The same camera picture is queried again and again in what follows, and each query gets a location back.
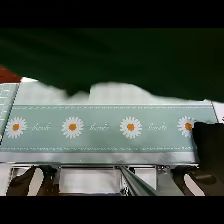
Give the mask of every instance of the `daisy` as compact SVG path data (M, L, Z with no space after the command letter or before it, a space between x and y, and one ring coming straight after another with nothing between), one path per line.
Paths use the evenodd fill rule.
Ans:
M126 136L126 138L135 138L136 136L139 136L141 134L141 123L138 119L135 119L134 117L126 117L121 122L121 129L120 131L123 132L123 135Z
M83 121L78 117L69 117L62 125L63 135L66 138L75 138L82 134L83 126Z
M23 134L23 131L25 131L26 128L27 125L25 119L22 119L22 117L15 117L8 122L5 131L8 138L17 138Z
M185 137L190 137L192 128L194 127L194 119L190 117L182 117L178 121L177 127L179 128L179 131L182 131L182 135Z

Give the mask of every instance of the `dark green fabric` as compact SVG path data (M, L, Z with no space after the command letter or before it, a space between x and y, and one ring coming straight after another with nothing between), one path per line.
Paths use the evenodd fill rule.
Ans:
M224 102L224 29L0 29L0 64L66 89L135 84L156 95Z

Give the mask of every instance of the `metal bar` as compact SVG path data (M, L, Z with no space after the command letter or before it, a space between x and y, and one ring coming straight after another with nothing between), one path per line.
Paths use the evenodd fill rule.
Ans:
M133 196L158 196L156 190L124 166L119 166Z

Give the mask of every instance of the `orange flower center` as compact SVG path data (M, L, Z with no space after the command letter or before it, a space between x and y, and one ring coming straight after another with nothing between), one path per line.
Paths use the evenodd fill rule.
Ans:
M19 130L19 124L14 124L13 126L12 126L12 130L13 131L17 131L17 130Z
M135 126L133 124L128 124L128 130L133 131L135 129Z
M76 129L76 124L70 124L70 125L69 125L69 129L70 129L71 131L74 131L74 130Z
M185 128L187 129L187 130L192 130L192 124L190 124L190 123L186 123L185 124Z

